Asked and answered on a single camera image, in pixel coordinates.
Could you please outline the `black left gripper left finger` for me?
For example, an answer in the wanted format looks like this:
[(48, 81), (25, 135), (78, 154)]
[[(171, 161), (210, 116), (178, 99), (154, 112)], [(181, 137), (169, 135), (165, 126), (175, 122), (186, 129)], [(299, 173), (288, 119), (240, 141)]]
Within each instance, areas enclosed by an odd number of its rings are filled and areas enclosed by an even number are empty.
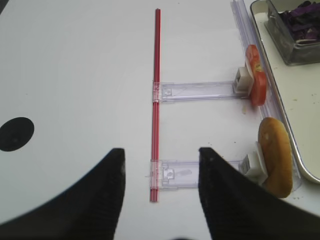
[(0, 226), (2, 240), (112, 240), (125, 196), (125, 151), (113, 148), (78, 182)]

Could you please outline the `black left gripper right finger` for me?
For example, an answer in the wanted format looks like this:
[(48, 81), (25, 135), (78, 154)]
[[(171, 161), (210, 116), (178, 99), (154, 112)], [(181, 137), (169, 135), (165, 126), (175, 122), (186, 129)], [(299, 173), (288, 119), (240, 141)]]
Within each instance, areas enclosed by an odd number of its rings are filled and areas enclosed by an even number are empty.
[(199, 149), (198, 192), (213, 240), (318, 240), (320, 218), (268, 193), (216, 151)]

